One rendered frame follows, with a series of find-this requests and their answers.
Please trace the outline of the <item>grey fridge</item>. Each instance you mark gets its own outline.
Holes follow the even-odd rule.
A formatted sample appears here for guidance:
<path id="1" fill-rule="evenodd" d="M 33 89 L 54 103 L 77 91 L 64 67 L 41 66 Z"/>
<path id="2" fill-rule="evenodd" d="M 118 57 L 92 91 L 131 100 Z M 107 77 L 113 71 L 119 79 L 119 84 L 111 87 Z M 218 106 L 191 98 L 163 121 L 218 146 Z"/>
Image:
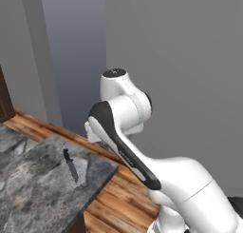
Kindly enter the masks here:
<path id="1" fill-rule="evenodd" d="M 243 0 L 105 0 L 106 63 L 153 102 L 133 143 L 199 160 L 243 197 Z"/>

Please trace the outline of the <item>black butter knife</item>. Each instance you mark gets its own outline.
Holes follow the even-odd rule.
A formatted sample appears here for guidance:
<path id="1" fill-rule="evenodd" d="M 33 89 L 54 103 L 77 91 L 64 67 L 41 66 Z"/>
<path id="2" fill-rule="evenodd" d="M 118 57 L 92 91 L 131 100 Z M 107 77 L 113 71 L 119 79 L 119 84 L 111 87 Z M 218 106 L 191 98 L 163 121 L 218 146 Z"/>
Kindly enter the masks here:
<path id="1" fill-rule="evenodd" d="M 64 153 L 65 161 L 69 167 L 70 173 L 74 179 L 74 182 L 77 183 L 79 180 L 79 176 L 78 176 L 77 170 L 73 164 L 73 160 L 69 156 L 68 149 L 64 148 L 63 153 Z"/>

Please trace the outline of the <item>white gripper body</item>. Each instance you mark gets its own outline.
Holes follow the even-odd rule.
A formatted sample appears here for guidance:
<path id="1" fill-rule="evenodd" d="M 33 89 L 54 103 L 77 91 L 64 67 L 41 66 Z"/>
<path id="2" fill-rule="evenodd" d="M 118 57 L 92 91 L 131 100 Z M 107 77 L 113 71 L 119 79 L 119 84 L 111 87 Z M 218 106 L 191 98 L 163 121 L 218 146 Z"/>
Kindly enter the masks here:
<path id="1" fill-rule="evenodd" d="M 91 126 L 89 125 L 89 122 L 84 123 L 84 128 L 86 131 L 86 138 L 89 143 L 102 143 L 103 140 L 101 140 L 91 129 Z"/>

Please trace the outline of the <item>dark brown wall cupboard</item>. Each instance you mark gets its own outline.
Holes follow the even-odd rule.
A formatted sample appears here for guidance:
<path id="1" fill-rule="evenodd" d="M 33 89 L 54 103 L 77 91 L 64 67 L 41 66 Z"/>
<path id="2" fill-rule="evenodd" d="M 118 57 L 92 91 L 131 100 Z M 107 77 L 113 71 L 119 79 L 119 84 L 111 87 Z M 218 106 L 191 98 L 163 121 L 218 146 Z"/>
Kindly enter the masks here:
<path id="1" fill-rule="evenodd" d="M 9 90 L 5 81 L 3 70 L 0 66 L 0 123 L 15 116 L 12 101 L 10 99 Z"/>

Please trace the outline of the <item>dark brown counter cabinet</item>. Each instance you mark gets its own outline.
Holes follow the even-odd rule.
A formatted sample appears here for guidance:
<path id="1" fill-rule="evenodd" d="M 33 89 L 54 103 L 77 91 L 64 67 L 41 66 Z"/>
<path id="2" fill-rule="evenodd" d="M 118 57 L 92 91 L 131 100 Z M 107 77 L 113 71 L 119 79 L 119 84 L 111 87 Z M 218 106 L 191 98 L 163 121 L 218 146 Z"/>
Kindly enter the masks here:
<path id="1" fill-rule="evenodd" d="M 86 233 L 84 214 L 79 213 L 68 225 L 66 233 Z"/>

